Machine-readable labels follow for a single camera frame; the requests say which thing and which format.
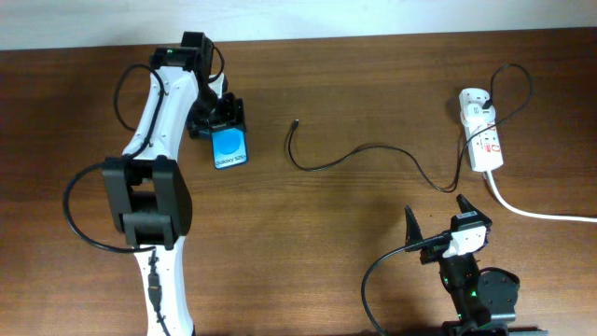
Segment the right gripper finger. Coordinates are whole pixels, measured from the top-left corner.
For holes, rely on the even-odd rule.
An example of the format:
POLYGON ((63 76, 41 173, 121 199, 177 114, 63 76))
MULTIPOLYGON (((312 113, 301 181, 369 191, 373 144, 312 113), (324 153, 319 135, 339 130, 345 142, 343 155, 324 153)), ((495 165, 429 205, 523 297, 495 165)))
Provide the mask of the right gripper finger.
POLYGON ((418 221, 409 206, 405 207, 406 235, 405 246, 408 250, 420 250, 423 236, 418 221))
POLYGON ((478 210, 478 208, 475 207, 463 194, 459 194, 456 197, 456 202, 461 210, 461 213, 456 216, 459 220, 481 222, 483 224, 490 223, 490 219, 478 210))

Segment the blue Samsung Galaxy smartphone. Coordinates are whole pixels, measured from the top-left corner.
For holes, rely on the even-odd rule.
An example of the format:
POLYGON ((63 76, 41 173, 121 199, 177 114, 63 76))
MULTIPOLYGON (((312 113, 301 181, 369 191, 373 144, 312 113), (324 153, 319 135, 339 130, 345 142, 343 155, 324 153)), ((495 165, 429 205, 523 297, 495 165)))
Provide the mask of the blue Samsung Galaxy smartphone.
POLYGON ((213 156, 217 170, 248 162, 245 132, 229 128, 212 133, 213 156))

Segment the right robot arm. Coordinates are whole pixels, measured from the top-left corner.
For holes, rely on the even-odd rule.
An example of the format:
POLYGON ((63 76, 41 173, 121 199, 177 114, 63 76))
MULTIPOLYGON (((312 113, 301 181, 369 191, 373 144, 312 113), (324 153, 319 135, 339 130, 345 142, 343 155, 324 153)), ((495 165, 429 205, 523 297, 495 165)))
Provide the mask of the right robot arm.
POLYGON ((458 315, 442 324, 443 335, 507 335, 516 319, 520 279, 500 268, 481 269, 475 254, 488 244, 493 222, 462 194, 456 197, 461 212, 451 218, 450 228, 423 238, 409 207, 405 208, 409 252, 420 253, 420 262, 437 263, 444 289, 458 315))

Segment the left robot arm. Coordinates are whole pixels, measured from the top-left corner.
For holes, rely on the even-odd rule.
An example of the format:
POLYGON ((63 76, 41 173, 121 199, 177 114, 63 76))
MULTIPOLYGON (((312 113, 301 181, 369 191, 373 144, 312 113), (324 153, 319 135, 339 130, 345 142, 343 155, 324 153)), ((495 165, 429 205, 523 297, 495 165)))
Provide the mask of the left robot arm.
POLYGON ((143 277, 150 335, 193 335, 187 307, 183 251, 193 205, 178 164, 182 138, 206 139, 214 167, 247 163, 242 99, 213 75, 214 43, 185 32, 177 47, 149 59, 150 90, 144 112, 121 157, 102 170, 111 216, 143 277))

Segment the white USB charger plug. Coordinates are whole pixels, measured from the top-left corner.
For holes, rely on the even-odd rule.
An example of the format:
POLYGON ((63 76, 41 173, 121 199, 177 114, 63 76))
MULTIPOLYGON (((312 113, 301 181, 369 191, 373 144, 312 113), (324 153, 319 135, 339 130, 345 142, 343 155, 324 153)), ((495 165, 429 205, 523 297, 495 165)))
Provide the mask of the white USB charger plug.
POLYGON ((489 98, 490 94, 483 89, 466 88, 460 92, 460 118, 464 126, 478 126, 495 121, 495 108, 484 107, 489 98))

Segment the white power strip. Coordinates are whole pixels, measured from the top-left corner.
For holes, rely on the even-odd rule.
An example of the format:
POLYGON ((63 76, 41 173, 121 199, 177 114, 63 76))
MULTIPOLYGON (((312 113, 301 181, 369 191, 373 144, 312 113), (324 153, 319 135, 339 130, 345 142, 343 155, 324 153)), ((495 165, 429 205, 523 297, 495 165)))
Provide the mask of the white power strip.
POLYGON ((469 117, 464 111, 461 112, 470 164, 475 172, 492 171, 504 164, 494 120, 493 113, 486 114, 484 117, 469 117))

